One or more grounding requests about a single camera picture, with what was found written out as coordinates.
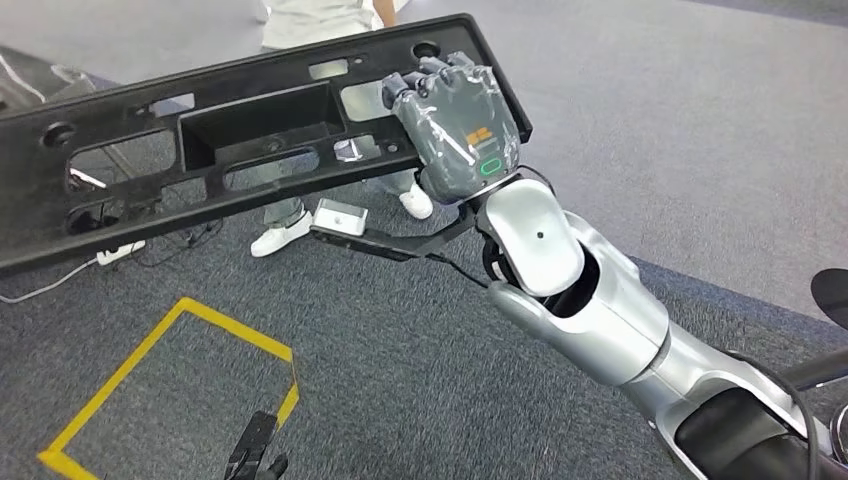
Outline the dark left robot hand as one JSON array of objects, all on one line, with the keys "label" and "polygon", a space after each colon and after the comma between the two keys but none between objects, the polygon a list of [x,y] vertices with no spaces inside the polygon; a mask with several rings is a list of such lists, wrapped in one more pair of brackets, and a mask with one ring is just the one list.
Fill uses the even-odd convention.
[{"label": "dark left robot hand", "polygon": [[285,453],[275,457],[270,466],[257,473],[256,480],[280,480],[289,466],[289,458]]}]

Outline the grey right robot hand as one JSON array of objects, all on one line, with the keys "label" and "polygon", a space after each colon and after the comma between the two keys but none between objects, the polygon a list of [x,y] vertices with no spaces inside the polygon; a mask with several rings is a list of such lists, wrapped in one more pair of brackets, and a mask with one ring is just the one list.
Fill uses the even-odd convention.
[{"label": "grey right robot hand", "polygon": [[462,51],[425,56],[419,69],[381,80],[384,106],[422,162],[418,185],[440,204],[467,200],[511,176],[520,135],[492,67]]}]

